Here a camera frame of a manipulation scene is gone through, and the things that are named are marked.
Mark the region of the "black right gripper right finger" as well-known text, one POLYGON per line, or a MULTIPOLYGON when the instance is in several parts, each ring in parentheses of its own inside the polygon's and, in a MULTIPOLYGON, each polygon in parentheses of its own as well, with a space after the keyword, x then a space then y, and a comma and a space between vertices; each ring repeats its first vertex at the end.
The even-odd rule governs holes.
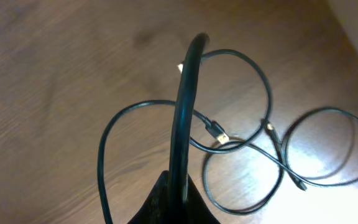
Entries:
POLYGON ((220 222, 209 210, 190 176, 188 176, 188 196, 186 202, 185 223, 220 224, 220 222))

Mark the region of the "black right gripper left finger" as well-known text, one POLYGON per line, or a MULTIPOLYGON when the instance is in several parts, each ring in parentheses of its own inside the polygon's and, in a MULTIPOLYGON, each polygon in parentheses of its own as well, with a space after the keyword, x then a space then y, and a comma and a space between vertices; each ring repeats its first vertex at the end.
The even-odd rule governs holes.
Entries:
POLYGON ((168 175, 167 170, 158 177, 140 210, 128 224, 163 224, 167 221, 168 208, 168 175))

